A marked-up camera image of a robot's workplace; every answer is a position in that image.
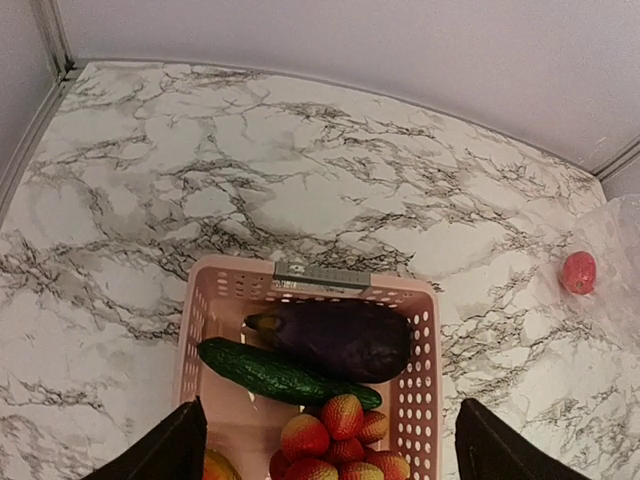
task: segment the green cucumber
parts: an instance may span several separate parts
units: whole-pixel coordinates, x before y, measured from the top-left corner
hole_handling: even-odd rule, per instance
[[[382,397],[372,388],[333,380],[281,353],[223,337],[204,340],[198,345],[198,355],[218,375],[252,393],[291,405],[322,406],[347,393],[358,397],[365,410],[382,405]]]

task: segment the clear plastic bag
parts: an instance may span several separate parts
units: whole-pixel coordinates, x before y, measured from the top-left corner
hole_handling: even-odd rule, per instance
[[[640,353],[640,195],[616,198],[581,217],[566,251],[579,250],[596,260],[595,291],[568,294],[568,301],[615,343]]]

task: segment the marble countertop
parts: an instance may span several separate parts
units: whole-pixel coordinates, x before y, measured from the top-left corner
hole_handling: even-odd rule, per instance
[[[445,478],[467,396],[593,479],[640,475],[638,360],[563,302],[552,266],[603,202],[551,156],[388,98],[90,64],[0,234],[0,478],[79,478],[170,411],[186,279],[209,253],[432,281]]]

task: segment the small red fruit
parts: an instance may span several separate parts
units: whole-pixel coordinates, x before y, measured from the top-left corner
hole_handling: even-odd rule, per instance
[[[282,453],[290,462],[305,457],[320,457],[329,449],[329,433],[320,420],[306,413],[296,415],[280,435]]]
[[[382,470],[384,480],[406,480],[411,476],[411,466],[402,455],[391,450],[370,453],[367,462]]]
[[[287,457],[284,456],[282,450],[278,450],[271,456],[271,460],[269,461],[269,475],[271,475],[271,480],[284,480],[284,476],[290,466],[291,463],[287,460]]]
[[[355,395],[338,395],[325,404],[320,412],[320,419],[331,438],[347,440],[362,430],[364,412]]]
[[[364,412],[364,423],[357,438],[363,445],[382,440],[389,431],[389,419],[382,412],[371,410]]]
[[[338,480],[338,470],[322,460],[305,458],[289,467],[284,480]]]
[[[596,261],[587,252],[569,255],[562,268],[562,284],[571,293],[586,295],[593,292],[596,281]]]
[[[350,438],[339,442],[331,442],[329,451],[323,457],[331,465],[341,465],[348,462],[362,462],[364,448],[358,440]]]
[[[351,462],[340,467],[340,480],[385,480],[385,476],[375,465]]]

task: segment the purple eggplant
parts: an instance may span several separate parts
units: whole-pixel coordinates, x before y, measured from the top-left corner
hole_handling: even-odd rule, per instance
[[[276,350],[337,379],[386,382],[411,357],[407,319],[362,300],[279,303],[245,323]]]

